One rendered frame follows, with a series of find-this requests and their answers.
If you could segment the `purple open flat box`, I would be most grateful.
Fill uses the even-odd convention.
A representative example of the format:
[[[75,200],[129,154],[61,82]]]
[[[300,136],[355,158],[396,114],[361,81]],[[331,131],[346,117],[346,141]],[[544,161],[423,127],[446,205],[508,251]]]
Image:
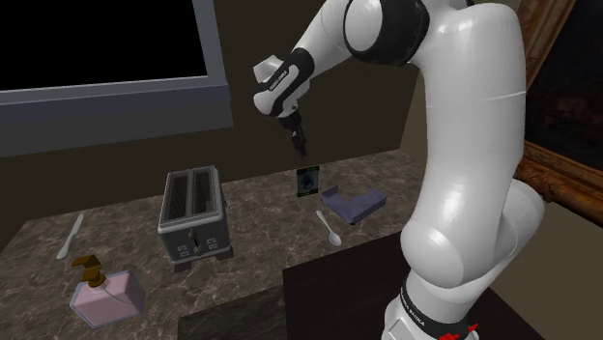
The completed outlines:
[[[380,209],[387,197],[370,186],[365,194],[347,199],[338,192],[338,186],[335,185],[321,194],[321,201],[348,224],[355,225]]]

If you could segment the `white plastic spoon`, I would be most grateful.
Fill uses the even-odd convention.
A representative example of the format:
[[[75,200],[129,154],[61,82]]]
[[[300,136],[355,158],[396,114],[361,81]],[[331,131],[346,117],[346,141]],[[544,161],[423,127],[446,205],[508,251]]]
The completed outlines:
[[[329,231],[328,239],[330,243],[335,246],[340,246],[342,244],[341,238],[331,229],[323,213],[321,211],[316,211],[316,214]]]

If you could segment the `wooden framed wall picture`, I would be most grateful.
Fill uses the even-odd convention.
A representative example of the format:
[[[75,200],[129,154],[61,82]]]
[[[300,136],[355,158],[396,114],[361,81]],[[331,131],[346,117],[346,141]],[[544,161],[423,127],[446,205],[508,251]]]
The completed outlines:
[[[528,78],[517,179],[603,224],[603,0],[522,0]]]

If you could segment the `dark robot stand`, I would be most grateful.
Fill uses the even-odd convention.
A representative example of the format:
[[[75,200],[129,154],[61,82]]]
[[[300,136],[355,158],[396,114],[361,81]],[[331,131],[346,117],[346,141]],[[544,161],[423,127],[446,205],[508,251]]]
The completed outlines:
[[[410,267],[400,234],[283,271],[288,340],[381,340],[388,303]],[[492,289],[468,313],[479,340],[545,340]]]

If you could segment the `grey framed window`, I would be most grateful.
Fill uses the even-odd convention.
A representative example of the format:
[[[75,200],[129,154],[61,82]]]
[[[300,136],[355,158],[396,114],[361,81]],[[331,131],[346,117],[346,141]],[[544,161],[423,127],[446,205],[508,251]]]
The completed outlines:
[[[0,157],[233,124],[214,0],[0,0]]]

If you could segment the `dark green small packet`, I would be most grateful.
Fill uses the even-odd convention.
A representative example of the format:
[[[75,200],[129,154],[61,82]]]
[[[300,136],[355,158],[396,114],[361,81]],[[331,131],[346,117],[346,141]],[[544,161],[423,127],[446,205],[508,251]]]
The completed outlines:
[[[319,170],[319,165],[297,170],[298,197],[308,196],[318,192]]]

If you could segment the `pink soap dispenser bottle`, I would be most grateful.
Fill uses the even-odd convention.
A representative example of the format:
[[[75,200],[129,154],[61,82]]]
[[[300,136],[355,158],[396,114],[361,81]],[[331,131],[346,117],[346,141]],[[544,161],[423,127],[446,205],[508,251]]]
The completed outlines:
[[[130,270],[105,275],[95,255],[75,259],[72,267],[77,266],[83,266],[84,272],[72,295],[70,308],[90,328],[143,313],[146,294]]]

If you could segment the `grey two-slot toaster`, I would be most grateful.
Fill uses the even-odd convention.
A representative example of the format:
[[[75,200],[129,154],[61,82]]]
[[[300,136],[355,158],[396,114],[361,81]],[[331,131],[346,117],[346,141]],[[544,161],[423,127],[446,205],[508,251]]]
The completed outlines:
[[[191,269],[197,260],[234,256],[226,208],[215,166],[167,175],[158,234],[175,272]]]

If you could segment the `white plastic knife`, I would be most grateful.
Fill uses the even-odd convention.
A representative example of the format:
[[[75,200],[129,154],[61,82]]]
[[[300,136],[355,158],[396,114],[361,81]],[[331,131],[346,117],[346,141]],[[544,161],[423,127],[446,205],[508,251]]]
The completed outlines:
[[[70,231],[67,239],[65,240],[63,246],[61,247],[61,249],[59,250],[59,252],[56,255],[56,259],[57,260],[64,259],[67,256],[67,254],[69,252],[69,249],[70,249],[70,245],[71,245],[72,239],[76,235],[76,233],[79,231],[79,229],[81,227],[81,224],[83,222],[83,218],[84,218],[84,214],[83,213],[81,213],[77,217],[77,219],[76,219],[75,223],[73,224],[72,229],[71,229],[71,231]]]

